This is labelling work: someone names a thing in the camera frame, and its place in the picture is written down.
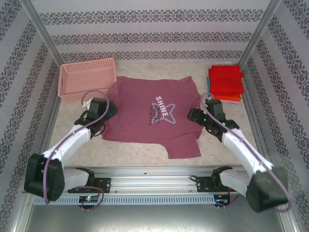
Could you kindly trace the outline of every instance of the table surface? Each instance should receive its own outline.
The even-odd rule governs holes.
[[[211,64],[116,64],[117,76],[160,80],[182,79],[192,76],[200,94],[207,91],[206,77]],[[227,119],[233,119],[248,141],[255,147],[246,110],[239,104],[223,104]],[[80,102],[61,101],[50,147],[61,140],[72,128],[74,121],[85,110]],[[190,159],[168,159],[166,149],[158,144],[120,143],[104,141],[100,136],[84,144],[66,166],[134,167],[134,166],[209,166],[240,164],[235,155],[217,138],[203,130],[197,140],[202,156]]]

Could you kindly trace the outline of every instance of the cable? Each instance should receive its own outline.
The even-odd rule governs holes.
[[[237,135],[235,132],[233,132],[230,128],[228,128],[226,125],[224,125],[223,123],[221,123],[218,119],[216,119],[206,108],[205,106],[205,100],[206,100],[206,95],[211,95],[212,98],[214,98],[213,94],[211,93],[204,93],[201,95],[201,105],[203,107],[203,109],[205,110],[205,112],[209,115],[209,117],[212,118],[212,120],[214,120],[216,123],[218,123],[220,126],[222,126],[224,129],[226,129],[228,132],[230,132],[232,135],[234,135],[236,138],[238,138],[245,146],[246,148],[252,153],[252,155],[260,162],[260,164],[262,164],[262,166],[266,169],[266,171],[274,178],[274,180],[278,183],[278,185],[282,188],[283,192],[285,193],[287,199],[288,199],[288,207],[284,210],[277,210],[278,212],[287,212],[291,209],[292,207],[292,200],[291,197],[289,195],[288,190],[285,188],[285,186],[283,185],[283,183],[276,177],[276,175],[267,167],[267,165],[260,159],[260,157],[252,150],[252,148],[248,145],[248,143],[243,140],[243,138],[241,138],[239,135]]]
[[[196,175],[190,176],[190,180],[192,180],[192,181],[194,181],[194,182],[197,182],[197,178],[198,178],[198,177],[197,177]]]
[[[46,161],[46,164],[45,164],[45,167],[44,167],[44,172],[43,172],[43,196],[44,196],[44,200],[45,200],[45,203],[46,203],[46,204],[49,204],[49,200],[48,200],[48,198],[47,198],[47,186],[46,186],[47,184],[46,184],[46,179],[47,179],[48,164],[49,164],[50,160],[51,160],[52,157],[55,155],[55,153],[59,150],[59,148],[60,148],[70,137],[72,137],[75,133],[77,133],[77,132],[81,131],[82,129],[84,129],[84,128],[86,128],[86,127],[88,127],[88,126],[90,126],[90,125],[92,125],[92,124],[95,124],[95,123],[99,122],[100,120],[102,120],[103,117],[107,114],[107,111],[108,111],[108,109],[109,109],[109,107],[110,107],[110,102],[109,102],[109,100],[108,100],[107,95],[104,94],[104,93],[102,93],[102,92],[99,91],[99,90],[90,90],[90,91],[86,92],[86,93],[83,95],[83,97],[82,97],[82,105],[83,105],[83,103],[84,103],[85,97],[86,97],[89,93],[91,93],[91,92],[98,92],[98,93],[101,93],[103,96],[105,96],[106,103],[107,103],[107,104],[106,104],[106,109],[105,109],[104,113],[101,115],[101,117],[99,117],[98,119],[96,119],[96,120],[94,120],[94,121],[92,121],[92,122],[90,122],[90,123],[88,123],[88,124],[86,124],[86,125],[84,125],[84,126],[78,128],[77,130],[75,130],[75,131],[73,131],[72,133],[68,134],[68,135],[55,147],[55,149],[53,150],[53,152],[52,152],[52,153],[50,154],[50,156],[48,157],[48,159],[47,159],[47,161]],[[90,188],[91,188],[91,189],[93,189],[93,188],[95,188],[95,189],[100,189],[100,188],[97,188],[97,187],[86,187],[86,189],[90,189]]]
[[[88,211],[91,211],[91,210],[94,210],[95,208],[97,208],[102,202],[103,202],[103,199],[104,199],[104,191],[101,189],[101,188],[98,188],[98,187],[93,187],[93,186],[79,186],[79,187],[76,187],[75,189],[96,189],[96,190],[99,190],[99,194],[100,194],[100,192],[102,193],[102,198],[101,198],[101,200],[96,204],[96,205],[94,205],[93,207],[91,207],[90,209],[85,209],[85,208],[83,208],[83,205],[84,205],[84,203],[85,202],[82,202],[82,205],[81,205],[81,209],[84,211],[84,210],[86,210],[87,212]]]
[[[227,194],[228,194],[228,201],[229,201],[231,200],[231,188],[228,188]]]

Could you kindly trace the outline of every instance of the red folded cloth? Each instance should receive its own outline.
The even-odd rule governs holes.
[[[210,92],[214,95],[239,95],[244,93],[240,66],[212,65],[208,70]]]
[[[231,102],[239,102],[241,100],[240,94],[235,94],[235,95],[214,95],[215,99],[220,99],[220,100],[227,100]]]

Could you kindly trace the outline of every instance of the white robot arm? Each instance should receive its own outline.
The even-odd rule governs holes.
[[[229,166],[221,167],[213,170],[211,178],[214,185],[216,187],[230,187],[245,196],[250,207],[256,212],[287,203],[288,197],[286,193],[266,168],[271,170],[283,186],[288,189],[286,170],[282,167],[275,167],[266,160],[248,142],[235,121],[226,120],[220,100],[206,100],[205,105],[207,111],[217,121],[228,127],[231,132],[200,109],[191,109],[188,119],[204,126],[207,132],[217,137],[220,142],[227,146],[239,159],[248,174],[244,176]]]
[[[89,121],[100,117],[105,111],[105,108],[103,105],[101,105],[101,107],[98,107],[98,105],[103,104],[103,102],[104,100],[93,99],[90,103],[89,111],[84,112],[74,123],[75,125],[69,134],[83,125],[86,125]],[[213,116],[218,118],[221,122],[224,122],[224,124],[231,128],[234,133],[249,144],[238,125],[233,120],[225,119],[225,114],[223,113],[221,102],[219,100],[208,100],[208,106]],[[117,108],[112,102],[110,103],[110,109],[108,112],[110,113],[107,114],[104,120],[108,120],[117,113]],[[287,202],[287,198],[282,192],[282,189],[274,179],[269,176],[266,169],[248,150],[244,143],[242,143],[235,135],[222,129],[217,123],[213,122],[206,114],[204,114],[202,110],[191,109],[188,114],[188,119],[205,126],[209,133],[216,136],[220,142],[227,146],[236,155],[248,173],[247,176],[243,176],[235,172],[231,167],[216,169],[212,175],[215,186],[230,187],[239,192],[247,198],[249,205],[256,212]],[[89,128],[83,128],[74,133],[73,136],[67,139],[53,155],[52,160],[48,165],[47,172],[47,191],[49,200],[57,200],[65,190],[73,189],[78,186],[91,186],[92,180],[89,178],[89,175],[92,174],[91,176],[94,178],[91,170],[66,170],[64,167],[72,155],[84,143],[88,142],[97,132],[99,132],[104,120],[91,125]],[[25,191],[38,196],[43,196],[42,170],[44,169],[46,160],[55,150],[57,145],[45,151],[42,155],[33,154],[30,157],[26,172]],[[274,167],[274,165],[260,155],[253,146],[250,145],[250,147],[263,163],[272,170],[287,187],[286,171],[283,168]]]

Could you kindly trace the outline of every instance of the t-shirt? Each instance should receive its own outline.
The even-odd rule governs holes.
[[[118,113],[106,122],[103,139],[163,145],[170,159],[199,157],[202,127],[188,120],[191,108],[200,107],[192,78],[141,80],[124,76],[108,90]]]

